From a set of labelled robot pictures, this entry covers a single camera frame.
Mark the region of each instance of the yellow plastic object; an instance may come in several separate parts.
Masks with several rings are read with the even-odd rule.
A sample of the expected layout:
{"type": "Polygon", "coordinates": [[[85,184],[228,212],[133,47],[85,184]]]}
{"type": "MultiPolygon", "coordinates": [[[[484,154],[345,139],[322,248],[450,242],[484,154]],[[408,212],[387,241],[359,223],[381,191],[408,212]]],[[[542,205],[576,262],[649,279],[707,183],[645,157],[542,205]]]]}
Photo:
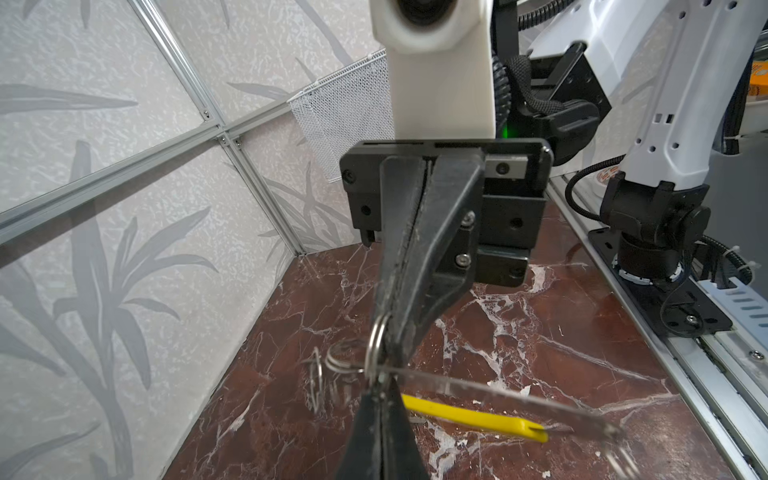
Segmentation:
{"type": "Polygon", "coordinates": [[[429,400],[417,399],[410,395],[402,395],[402,402],[408,410],[423,413],[450,422],[460,423],[478,429],[492,430],[505,435],[514,435],[525,439],[545,443],[549,440],[544,427],[517,417],[496,415],[493,413],[475,412],[474,410],[451,407],[429,400]]]}

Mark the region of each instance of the yellow handle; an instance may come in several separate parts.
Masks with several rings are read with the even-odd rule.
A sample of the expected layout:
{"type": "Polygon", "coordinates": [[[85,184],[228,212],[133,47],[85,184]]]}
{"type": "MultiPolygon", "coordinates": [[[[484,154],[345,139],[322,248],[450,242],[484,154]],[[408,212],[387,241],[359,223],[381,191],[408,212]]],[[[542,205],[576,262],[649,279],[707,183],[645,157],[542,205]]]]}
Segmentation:
{"type": "Polygon", "coordinates": [[[547,432],[538,423],[530,422],[517,417],[507,417],[493,413],[475,412],[474,410],[451,407],[429,400],[417,399],[403,394],[402,402],[408,410],[423,413],[450,422],[460,423],[478,429],[492,430],[493,432],[514,435],[525,439],[545,443],[548,440],[547,432]]]}

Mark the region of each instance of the brown marble tabletop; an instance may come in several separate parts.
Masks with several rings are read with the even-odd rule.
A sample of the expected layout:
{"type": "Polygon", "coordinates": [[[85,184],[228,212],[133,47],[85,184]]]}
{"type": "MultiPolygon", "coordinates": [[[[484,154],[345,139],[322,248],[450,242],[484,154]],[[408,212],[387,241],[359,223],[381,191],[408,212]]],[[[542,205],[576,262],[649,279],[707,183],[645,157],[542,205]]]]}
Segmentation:
{"type": "MultiPolygon", "coordinates": [[[[366,337],[378,262],[376,245],[293,262],[166,480],[333,477],[357,404],[313,413],[300,362],[366,337]]],[[[645,479],[733,478],[553,204],[525,285],[476,283],[411,367],[599,412],[626,428],[645,479]]],[[[432,478],[615,478],[594,442],[540,444],[431,419],[413,428],[432,478]]]]}

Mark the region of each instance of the marble table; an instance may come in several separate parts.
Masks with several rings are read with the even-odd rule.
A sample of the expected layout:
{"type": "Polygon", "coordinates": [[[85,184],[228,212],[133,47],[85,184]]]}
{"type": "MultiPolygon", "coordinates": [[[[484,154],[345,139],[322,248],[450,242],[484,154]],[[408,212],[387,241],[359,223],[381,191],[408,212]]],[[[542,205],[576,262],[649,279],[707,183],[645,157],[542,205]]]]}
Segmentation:
{"type": "MultiPolygon", "coordinates": [[[[367,336],[379,254],[352,245],[293,262],[166,480],[333,477],[356,403],[313,413],[300,362],[367,336]]],[[[626,428],[646,479],[733,478],[553,204],[525,285],[476,283],[411,367],[601,412],[626,428]]],[[[594,442],[539,444],[432,420],[414,430],[432,478],[615,478],[594,442]]]]}

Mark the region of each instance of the white mesh basket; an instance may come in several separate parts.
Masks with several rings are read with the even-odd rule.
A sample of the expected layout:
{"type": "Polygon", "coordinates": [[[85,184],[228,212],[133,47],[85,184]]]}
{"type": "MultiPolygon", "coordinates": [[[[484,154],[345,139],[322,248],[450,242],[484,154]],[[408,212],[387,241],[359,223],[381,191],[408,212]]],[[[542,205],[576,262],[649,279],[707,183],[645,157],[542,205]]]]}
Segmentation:
{"type": "Polygon", "coordinates": [[[318,80],[288,102],[329,182],[341,178],[339,159],[354,144],[395,137],[384,50],[318,80]]]}

